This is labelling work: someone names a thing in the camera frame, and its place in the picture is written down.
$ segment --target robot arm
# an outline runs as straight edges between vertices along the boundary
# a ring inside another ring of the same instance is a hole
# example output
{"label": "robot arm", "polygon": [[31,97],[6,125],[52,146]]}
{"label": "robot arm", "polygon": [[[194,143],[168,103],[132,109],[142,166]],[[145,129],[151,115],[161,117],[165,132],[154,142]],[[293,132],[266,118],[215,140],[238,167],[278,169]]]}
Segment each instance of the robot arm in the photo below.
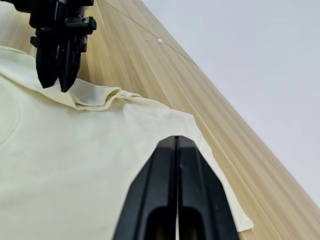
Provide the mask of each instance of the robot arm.
{"label": "robot arm", "polygon": [[37,48],[36,70],[43,88],[59,78],[61,91],[74,84],[80,68],[81,53],[87,51],[88,35],[97,29],[92,16],[84,17],[85,7],[94,0],[0,0],[20,12],[30,13],[35,29],[30,43]]}

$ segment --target white background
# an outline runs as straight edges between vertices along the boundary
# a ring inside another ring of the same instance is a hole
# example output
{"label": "white background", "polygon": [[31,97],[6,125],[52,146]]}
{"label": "white background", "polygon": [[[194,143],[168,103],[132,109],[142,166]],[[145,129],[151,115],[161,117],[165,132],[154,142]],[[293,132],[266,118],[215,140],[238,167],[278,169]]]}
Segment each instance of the white background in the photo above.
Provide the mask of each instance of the white background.
{"label": "white background", "polygon": [[320,206],[320,1],[143,2]]}

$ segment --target wooden table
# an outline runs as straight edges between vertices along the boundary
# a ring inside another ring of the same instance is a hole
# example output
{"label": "wooden table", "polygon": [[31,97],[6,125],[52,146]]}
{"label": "wooden table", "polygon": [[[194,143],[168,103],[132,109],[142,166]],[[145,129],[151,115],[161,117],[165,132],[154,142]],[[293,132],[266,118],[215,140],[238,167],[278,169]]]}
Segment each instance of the wooden table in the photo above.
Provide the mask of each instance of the wooden table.
{"label": "wooden table", "polygon": [[[86,14],[98,29],[78,76],[193,114],[254,223],[241,239],[320,240],[319,208],[140,0],[96,0]],[[28,14],[0,2],[0,45],[35,55],[33,34]]]}

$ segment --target wood grain surface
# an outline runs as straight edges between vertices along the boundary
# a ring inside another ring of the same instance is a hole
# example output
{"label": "wood grain surface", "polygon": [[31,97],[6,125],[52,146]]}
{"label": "wood grain surface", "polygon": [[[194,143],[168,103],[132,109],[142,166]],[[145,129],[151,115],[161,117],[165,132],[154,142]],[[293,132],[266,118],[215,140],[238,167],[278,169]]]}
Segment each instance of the wood grain surface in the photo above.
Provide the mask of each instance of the wood grain surface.
{"label": "wood grain surface", "polygon": [[[319,208],[140,0],[96,0],[86,14],[98,28],[78,76],[193,114],[254,223],[242,240],[320,240]],[[34,32],[0,2],[0,45],[35,55]]]}

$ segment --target cloth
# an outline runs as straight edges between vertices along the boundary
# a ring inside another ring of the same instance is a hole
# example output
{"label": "cloth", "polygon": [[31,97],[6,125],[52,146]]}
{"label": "cloth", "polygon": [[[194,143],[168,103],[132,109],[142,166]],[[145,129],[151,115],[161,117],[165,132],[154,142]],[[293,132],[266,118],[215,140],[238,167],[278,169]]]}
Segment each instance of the cloth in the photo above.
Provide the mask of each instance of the cloth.
{"label": "cloth", "polygon": [[35,62],[0,47],[0,239],[112,239],[131,182],[173,135],[219,177],[237,230],[253,228],[192,115],[80,79],[42,89]]}

